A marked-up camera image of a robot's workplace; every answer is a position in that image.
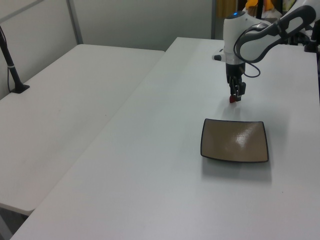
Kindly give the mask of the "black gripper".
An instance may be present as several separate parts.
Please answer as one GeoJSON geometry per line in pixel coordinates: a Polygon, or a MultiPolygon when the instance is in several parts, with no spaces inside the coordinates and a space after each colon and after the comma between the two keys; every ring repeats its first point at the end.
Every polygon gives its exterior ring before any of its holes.
{"type": "Polygon", "coordinates": [[[225,64],[226,67],[226,79],[230,87],[230,101],[241,101],[242,95],[246,92],[246,83],[240,81],[242,75],[246,69],[246,63],[242,62],[240,64],[225,64]]]}

